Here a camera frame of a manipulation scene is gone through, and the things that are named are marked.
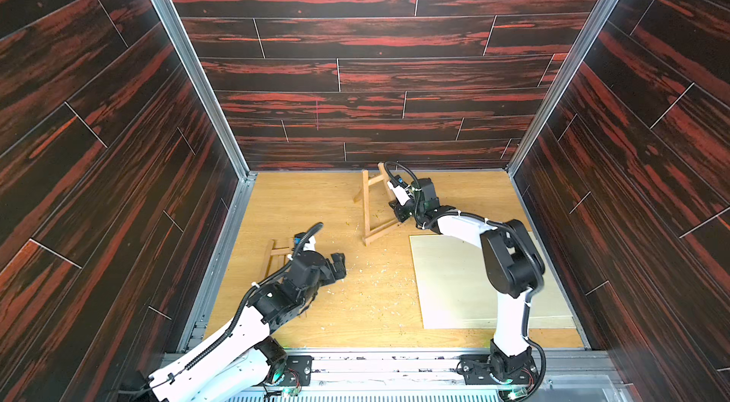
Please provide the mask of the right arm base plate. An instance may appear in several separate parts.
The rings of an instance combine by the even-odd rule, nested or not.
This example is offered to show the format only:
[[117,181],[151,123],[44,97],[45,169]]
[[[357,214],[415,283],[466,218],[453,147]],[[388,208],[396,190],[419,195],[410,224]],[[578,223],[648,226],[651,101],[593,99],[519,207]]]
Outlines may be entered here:
[[465,354],[461,356],[456,373],[467,385],[533,386],[540,375],[530,352],[518,356],[495,354]]

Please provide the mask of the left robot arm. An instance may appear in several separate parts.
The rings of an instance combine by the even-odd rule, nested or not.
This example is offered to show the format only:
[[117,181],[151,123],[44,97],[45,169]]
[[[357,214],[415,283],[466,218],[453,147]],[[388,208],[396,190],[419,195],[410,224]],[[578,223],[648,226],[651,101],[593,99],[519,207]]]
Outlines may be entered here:
[[232,320],[211,337],[148,375],[142,388],[115,394],[122,401],[222,401],[277,381],[288,356],[273,333],[306,311],[319,288],[346,275],[342,253],[295,250],[281,269],[252,285]]

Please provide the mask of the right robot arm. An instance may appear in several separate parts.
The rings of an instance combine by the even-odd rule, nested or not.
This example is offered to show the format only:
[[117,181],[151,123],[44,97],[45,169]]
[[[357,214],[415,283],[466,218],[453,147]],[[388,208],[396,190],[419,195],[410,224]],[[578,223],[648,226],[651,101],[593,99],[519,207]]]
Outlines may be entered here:
[[543,348],[528,337],[532,298],[545,287],[546,265],[522,221],[491,221],[442,205],[429,179],[406,183],[390,175],[389,202],[398,221],[414,219],[416,227],[459,238],[481,251],[487,278],[497,292],[497,325],[485,361],[463,360],[458,371],[487,373],[500,384],[523,385],[509,400],[532,396],[544,381],[547,358]]

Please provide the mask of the wooden easel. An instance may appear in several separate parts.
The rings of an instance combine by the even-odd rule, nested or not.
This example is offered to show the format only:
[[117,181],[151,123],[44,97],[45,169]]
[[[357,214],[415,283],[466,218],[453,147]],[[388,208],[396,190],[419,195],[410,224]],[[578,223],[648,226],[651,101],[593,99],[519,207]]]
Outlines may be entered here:
[[261,280],[272,275],[287,263],[287,258],[292,253],[293,246],[292,238],[288,240],[270,240],[264,249],[264,260],[262,269],[260,269]]
[[354,202],[360,202],[362,205],[362,241],[368,246],[399,229],[401,223],[393,217],[392,211],[387,207],[388,202],[395,200],[395,195],[388,186],[390,178],[384,163],[378,164],[376,174],[362,170],[361,177],[361,189],[355,195]]

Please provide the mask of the white canvas board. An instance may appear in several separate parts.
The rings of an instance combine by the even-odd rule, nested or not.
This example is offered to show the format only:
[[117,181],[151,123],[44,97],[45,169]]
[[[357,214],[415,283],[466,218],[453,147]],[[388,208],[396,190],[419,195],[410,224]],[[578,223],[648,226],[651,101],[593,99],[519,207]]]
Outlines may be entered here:
[[[498,318],[456,319],[424,318],[425,329],[495,329]],[[573,316],[530,316],[528,328],[532,329],[574,329]]]
[[[480,250],[437,235],[410,236],[422,319],[499,318],[498,293],[489,282]],[[532,301],[530,316],[572,316],[568,303],[547,268],[545,288]]]

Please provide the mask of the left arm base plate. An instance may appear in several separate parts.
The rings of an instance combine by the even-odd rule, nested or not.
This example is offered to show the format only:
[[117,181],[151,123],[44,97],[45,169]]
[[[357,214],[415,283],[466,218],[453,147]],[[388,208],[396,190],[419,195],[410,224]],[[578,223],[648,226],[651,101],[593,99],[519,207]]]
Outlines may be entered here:
[[313,356],[306,354],[287,356],[285,361],[278,362],[272,367],[262,385],[289,388],[309,386],[313,361]]

